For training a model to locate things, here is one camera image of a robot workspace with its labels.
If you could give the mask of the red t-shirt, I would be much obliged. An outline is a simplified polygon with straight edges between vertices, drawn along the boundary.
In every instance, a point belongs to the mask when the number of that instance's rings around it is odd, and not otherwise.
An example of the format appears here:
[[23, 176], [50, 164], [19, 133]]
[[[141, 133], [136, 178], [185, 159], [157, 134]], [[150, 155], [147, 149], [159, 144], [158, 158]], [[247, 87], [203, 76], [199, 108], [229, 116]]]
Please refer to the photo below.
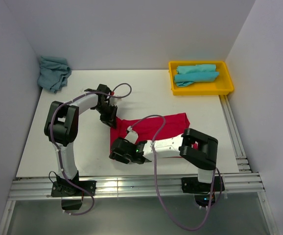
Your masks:
[[110, 146], [117, 138], [126, 136], [128, 126], [132, 126], [133, 130], [138, 133], [137, 141], [154, 141], [182, 134], [185, 129], [189, 128], [189, 124], [186, 113], [137, 120], [117, 119], [116, 129], [112, 128], [110, 131]]

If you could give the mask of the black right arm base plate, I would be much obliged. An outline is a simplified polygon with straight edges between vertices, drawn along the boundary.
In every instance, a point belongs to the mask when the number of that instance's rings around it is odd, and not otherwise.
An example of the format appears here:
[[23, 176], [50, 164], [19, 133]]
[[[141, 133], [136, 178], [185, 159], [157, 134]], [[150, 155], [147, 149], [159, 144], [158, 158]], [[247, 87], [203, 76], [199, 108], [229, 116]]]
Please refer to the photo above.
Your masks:
[[[183, 193], [191, 194], [207, 194], [211, 191], [211, 184], [198, 182], [198, 177], [183, 177], [181, 178]], [[215, 176], [213, 191], [224, 191], [225, 186], [222, 178]]]

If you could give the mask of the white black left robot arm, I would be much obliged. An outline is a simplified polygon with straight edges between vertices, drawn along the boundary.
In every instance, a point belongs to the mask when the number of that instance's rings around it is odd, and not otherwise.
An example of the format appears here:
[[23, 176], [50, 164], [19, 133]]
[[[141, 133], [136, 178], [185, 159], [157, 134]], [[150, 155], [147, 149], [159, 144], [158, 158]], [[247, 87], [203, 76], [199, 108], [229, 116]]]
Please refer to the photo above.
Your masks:
[[58, 177], [64, 179], [63, 191], [76, 195], [80, 191], [78, 169], [74, 160], [73, 144], [78, 134], [79, 116], [87, 110], [100, 113], [100, 121], [116, 128], [117, 106], [114, 104], [114, 91], [100, 84], [96, 90], [87, 89], [71, 101], [54, 101], [50, 105], [44, 134], [53, 144], [58, 160]]

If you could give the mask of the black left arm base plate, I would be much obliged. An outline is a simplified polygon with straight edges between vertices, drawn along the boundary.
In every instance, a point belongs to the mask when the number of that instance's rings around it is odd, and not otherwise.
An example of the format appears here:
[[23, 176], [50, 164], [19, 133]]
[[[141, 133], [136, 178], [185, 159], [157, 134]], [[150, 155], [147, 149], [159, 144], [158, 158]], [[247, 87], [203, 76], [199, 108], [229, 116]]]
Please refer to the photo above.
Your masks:
[[[94, 196], [96, 189], [96, 181], [79, 181], [79, 188], [82, 188]], [[74, 196], [89, 196], [84, 191], [72, 186], [67, 182], [54, 182], [51, 190], [51, 197], [74, 197]]]

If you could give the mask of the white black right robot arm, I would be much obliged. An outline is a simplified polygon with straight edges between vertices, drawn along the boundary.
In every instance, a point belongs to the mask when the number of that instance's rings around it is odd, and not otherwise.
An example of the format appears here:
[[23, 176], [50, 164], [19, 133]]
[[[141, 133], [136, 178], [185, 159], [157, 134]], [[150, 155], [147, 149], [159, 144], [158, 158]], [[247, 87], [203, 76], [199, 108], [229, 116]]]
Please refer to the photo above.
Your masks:
[[163, 139], [137, 141], [138, 134], [129, 131], [125, 138], [117, 138], [110, 147], [109, 158], [124, 164], [144, 164], [157, 159], [182, 157], [197, 167], [197, 186], [203, 191], [213, 184], [216, 170], [218, 140], [187, 128], [182, 134]]

